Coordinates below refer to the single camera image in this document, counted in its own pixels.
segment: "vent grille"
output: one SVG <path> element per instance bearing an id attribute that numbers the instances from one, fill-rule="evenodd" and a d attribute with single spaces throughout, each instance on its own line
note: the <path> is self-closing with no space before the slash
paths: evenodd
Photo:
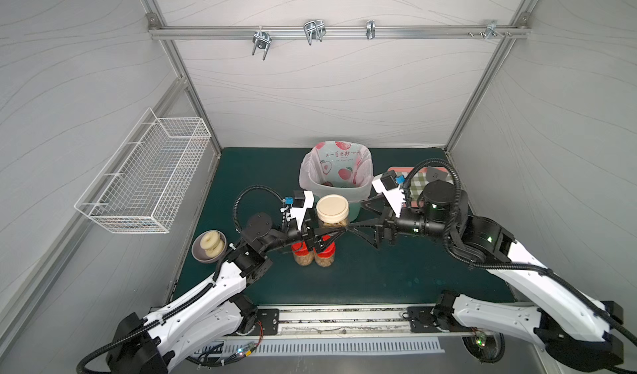
<path id="1" fill-rule="evenodd" d="M 243 340 L 226 341 L 222 356 L 230 356 Z M 444 353 L 438 337 L 351 339 L 264 339 L 254 356 L 406 355 Z"/>

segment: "red wire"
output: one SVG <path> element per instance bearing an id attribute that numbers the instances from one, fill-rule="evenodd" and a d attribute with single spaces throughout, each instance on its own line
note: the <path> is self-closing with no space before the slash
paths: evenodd
<path id="1" fill-rule="evenodd" d="M 255 349 L 259 347 L 259 345 L 261 344 L 261 341 L 263 340 L 263 325 L 261 324 L 261 321 L 258 321 L 257 323 L 259 323 L 260 331 L 259 331 L 259 342 L 257 342 L 256 346 L 254 346 Z"/>

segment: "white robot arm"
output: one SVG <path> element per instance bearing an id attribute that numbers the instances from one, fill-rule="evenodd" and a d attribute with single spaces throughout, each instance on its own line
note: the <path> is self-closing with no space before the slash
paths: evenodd
<path id="1" fill-rule="evenodd" d="M 457 176 L 446 162 L 425 163 L 444 164 L 451 175 Z M 423 168 L 421 164 L 416 171 Z M 511 306 L 445 291 L 430 312 L 421 312 L 419 320 L 424 326 L 442 331 L 478 328 L 521 338 L 580 371 L 613 368 L 623 362 L 622 342 L 611 329 L 633 342 L 637 338 L 621 326 L 620 306 L 584 296 L 546 269 L 506 229 L 490 219 L 468 215 L 466 193 L 460 190 L 459 179 L 454 178 L 453 185 L 442 180 L 428 184 L 417 208 L 402 206 L 404 195 L 409 193 L 410 177 L 404 180 L 404 193 L 399 189 L 401 180 L 396 182 L 393 171 L 375 177 L 373 184 L 379 196 L 364 201 L 362 207 L 378 213 L 379 218 L 346 228 L 313 229 L 307 210 L 314 196 L 307 191 L 295 192 L 287 199 L 287 229 L 272 229 L 267 214 L 255 214 L 240 232 L 237 246 L 221 257 L 214 274 L 142 319 L 135 314 L 125 318 L 115 341 L 86 356 L 77 372 L 95 373 L 85 368 L 86 363 L 104 353 L 108 353 L 106 361 L 111 371 L 118 374 L 167 373 L 184 359 L 201 363 L 190 355 L 223 335 L 247 333 L 254 327 L 256 307 L 242 291 L 271 266 L 268 251 L 305 242 L 308 250 L 320 253 L 347 231 L 363 236 L 356 227 L 372 227 L 375 242 L 364 238 L 377 247 L 382 241 L 395 243 L 397 234 L 441 238 L 454 258 L 486 269 L 536 304 Z M 371 202 L 379 201 L 381 195 L 386 199 L 382 211 L 371 208 Z M 248 345 L 237 359 L 249 355 L 253 346 Z"/>

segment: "metal base plate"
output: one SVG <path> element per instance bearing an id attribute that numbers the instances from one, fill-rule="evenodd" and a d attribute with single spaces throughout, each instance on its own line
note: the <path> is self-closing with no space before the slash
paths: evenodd
<path id="1" fill-rule="evenodd" d="M 263 335 L 276 335 L 278 333 L 279 309 L 259 309 L 257 311 L 257 321 L 263 326 Z M 254 329 L 248 335 L 259 336 L 259 326 L 255 325 Z"/>
<path id="2" fill-rule="evenodd" d="M 431 315 L 432 306 L 407 306 L 406 318 L 413 333 L 441 333 Z"/>

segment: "aluminum frame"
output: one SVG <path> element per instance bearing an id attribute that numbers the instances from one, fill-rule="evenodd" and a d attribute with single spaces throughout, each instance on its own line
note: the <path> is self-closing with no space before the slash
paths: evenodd
<path id="1" fill-rule="evenodd" d="M 157 5 L 157 2 L 155 0 L 140 0 L 140 1 L 142 6 L 144 7 L 144 11 L 146 11 L 147 14 L 154 13 L 156 15 L 155 19 L 153 19 L 152 21 L 154 24 L 157 24 L 159 27 L 162 27 L 163 25 L 166 24 L 166 21 L 164 20 L 164 17 L 162 16 L 161 11 L 159 10 L 159 6 Z M 190 75 L 188 74 L 185 64 L 183 63 L 183 59 L 181 58 L 181 55 L 179 54 L 179 51 L 177 50 L 177 46 L 175 45 L 173 41 L 167 41 L 167 40 L 162 41 L 161 44 L 162 44 L 162 47 L 164 48 L 164 51 L 166 52 L 166 55 L 168 56 L 168 59 L 170 60 L 173 66 L 173 69 L 177 72 L 177 75 L 185 79 L 187 83 L 186 94 L 188 96 L 188 99 L 190 99 L 190 103 L 192 104 L 192 107 L 194 108 L 197 116 L 200 116 L 201 118 L 203 118 L 203 121 L 206 124 L 206 127 L 210 130 L 210 133 L 211 133 L 210 141 L 212 142 L 212 147 L 216 151 L 216 153 L 220 155 L 222 147 L 219 143 L 219 139 L 217 138 L 217 135 L 215 134 L 215 130 L 210 123 L 210 119 L 208 118 L 208 114 L 206 114 L 206 110 L 204 110 L 203 108 L 201 99 L 199 98 L 199 94 L 197 93 L 197 90 L 193 86 L 192 80 L 190 79 Z"/>
<path id="2" fill-rule="evenodd" d="M 520 6 L 518 6 L 515 11 L 514 16 L 511 18 L 511 24 L 526 27 L 537 1 L 539 0 L 522 0 L 522 2 L 520 2 Z M 515 39 L 513 38 L 502 39 L 498 44 L 498 47 L 496 47 L 493 55 L 491 55 L 487 68 L 484 73 L 482 73 L 475 90 L 469 98 L 469 101 L 454 127 L 454 130 L 451 132 L 451 136 L 449 136 L 449 140 L 445 145 L 445 151 L 451 152 L 458 143 L 462 131 L 469 122 L 473 112 L 482 101 L 486 91 L 489 89 L 489 85 L 491 85 L 491 82 L 495 78 L 498 70 L 502 67 L 502 63 L 504 63 L 506 56 L 511 51 L 511 48 L 513 48 L 514 43 Z"/>
<path id="3" fill-rule="evenodd" d="M 483 39 L 487 26 L 375 26 L 374 39 Z M 160 27 L 149 29 L 152 39 L 249 39 L 255 31 L 272 39 L 307 39 L 303 26 Z M 490 39 L 526 38 L 529 28 L 498 26 Z M 325 26 L 322 39 L 369 39 L 367 26 Z"/>
<path id="4" fill-rule="evenodd" d="M 155 113 L 164 115 L 170 110 L 179 97 L 179 94 L 184 91 L 184 88 L 186 88 L 185 79 L 183 77 L 176 77 L 168 90 L 165 91 L 164 95 L 157 101 L 157 104 L 153 108 Z M 139 138 L 140 135 L 141 134 L 134 134 L 132 137 Z M 113 165 L 119 165 L 124 157 L 125 155 L 121 157 L 121 160 L 115 160 Z M 216 170 L 219 164 L 219 157 L 219 154 L 213 157 L 210 165 L 211 170 Z M 107 181 L 108 179 L 104 179 L 103 182 L 95 183 L 95 188 L 91 189 L 92 192 L 96 192 L 100 188 L 105 187 Z M 197 212 L 201 212 L 203 203 L 204 199 L 199 202 Z M 92 221 L 87 220 L 80 212 L 76 212 L 63 228 L 60 235 L 56 237 L 51 247 L 43 254 L 42 259 L 31 271 L 15 296 L 9 301 L 7 307 L 0 312 L 2 313 L 2 315 L 0 315 L 0 362 L 2 362 L 7 352 L 20 336 L 28 321 L 33 317 L 38 306 L 40 306 L 48 291 L 51 290 L 55 281 L 60 277 L 60 274 L 92 226 Z M 189 234 L 184 238 L 185 244 L 188 244 L 192 239 L 194 231 L 195 226 L 193 225 L 190 227 Z"/>

